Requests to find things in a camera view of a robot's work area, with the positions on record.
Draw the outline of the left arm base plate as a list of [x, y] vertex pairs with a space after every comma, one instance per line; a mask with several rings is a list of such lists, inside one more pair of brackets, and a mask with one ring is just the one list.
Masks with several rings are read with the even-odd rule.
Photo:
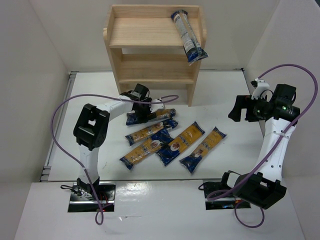
[[[81, 190], [76, 182], [72, 185], [61, 185], [61, 189], [70, 190], [68, 204], [69, 213], [89, 213], [98, 212], [99, 205], [96, 198]], [[115, 210], [116, 183], [102, 181], [98, 186], [97, 197], [102, 206], [103, 212], [114, 212]]]

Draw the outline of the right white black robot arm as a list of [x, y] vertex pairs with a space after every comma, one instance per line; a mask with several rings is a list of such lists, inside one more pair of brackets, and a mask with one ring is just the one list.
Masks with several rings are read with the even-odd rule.
[[237, 184], [243, 179], [247, 181], [230, 194], [266, 210], [286, 194], [287, 188], [281, 184], [282, 166], [288, 142], [296, 128], [290, 124], [300, 114], [300, 109], [293, 105], [296, 99], [294, 86], [278, 84], [267, 99], [264, 93], [270, 89], [268, 83], [258, 79], [251, 84], [253, 94], [237, 95], [228, 117], [239, 122], [245, 109], [246, 121], [265, 122], [265, 134], [254, 174], [240, 175]]

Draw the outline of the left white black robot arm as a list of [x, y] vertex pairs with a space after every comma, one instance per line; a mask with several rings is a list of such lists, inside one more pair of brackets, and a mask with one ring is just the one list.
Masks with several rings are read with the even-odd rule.
[[87, 170], [80, 171], [77, 187], [86, 197], [92, 199], [94, 191], [99, 189], [98, 155], [106, 139], [109, 122], [129, 112], [135, 114], [139, 124], [147, 122], [152, 113], [149, 94], [149, 89], [138, 83], [134, 90], [121, 93], [115, 100], [99, 105], [87, 103], [82, 108], [73, 135], [79, 145], [80, 162]]

